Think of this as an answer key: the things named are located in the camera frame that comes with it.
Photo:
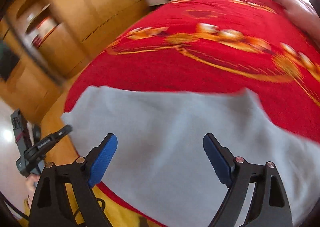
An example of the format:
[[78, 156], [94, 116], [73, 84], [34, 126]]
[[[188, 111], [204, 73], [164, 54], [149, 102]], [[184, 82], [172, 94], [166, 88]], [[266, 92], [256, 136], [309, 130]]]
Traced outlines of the person's left hand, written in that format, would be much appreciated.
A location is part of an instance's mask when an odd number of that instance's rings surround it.
[[25, 181], [27, 192], [28, 192], [27, 203], [29, 208], [31, 208], [31, 204], [32, 204], [33, 197], [36, 190], [36, 185], [39, 182], [39, 179], [40, 179], [40, 176], [36, 174], [30, 174]]

